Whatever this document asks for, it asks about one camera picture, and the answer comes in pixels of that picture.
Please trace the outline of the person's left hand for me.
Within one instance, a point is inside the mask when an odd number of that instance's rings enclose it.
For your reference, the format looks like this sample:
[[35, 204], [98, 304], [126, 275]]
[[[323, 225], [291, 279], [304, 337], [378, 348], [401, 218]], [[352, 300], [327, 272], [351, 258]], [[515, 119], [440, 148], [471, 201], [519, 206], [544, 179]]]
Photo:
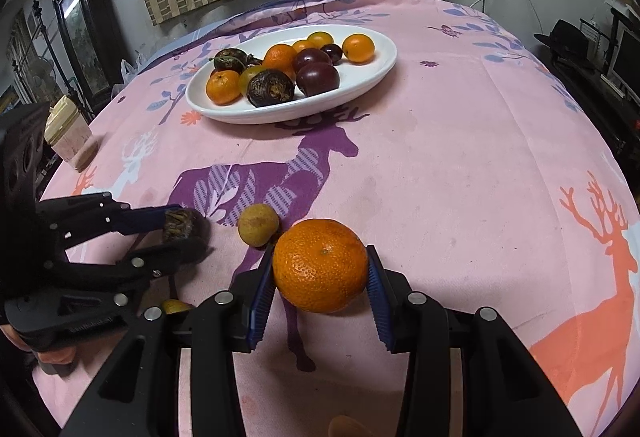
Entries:
[[[32, 351], [32, 347], [29, 347], [9, 324], [2, 324], [1, 331], [6, 335], [6, 338], [20, 350]], [[36, 351], [36, 357], [38, 360], [46, 365], [70, 365], [76, 358], [76, 355], [76, 346], [67, 346], [44, 351], [43, 353]]]

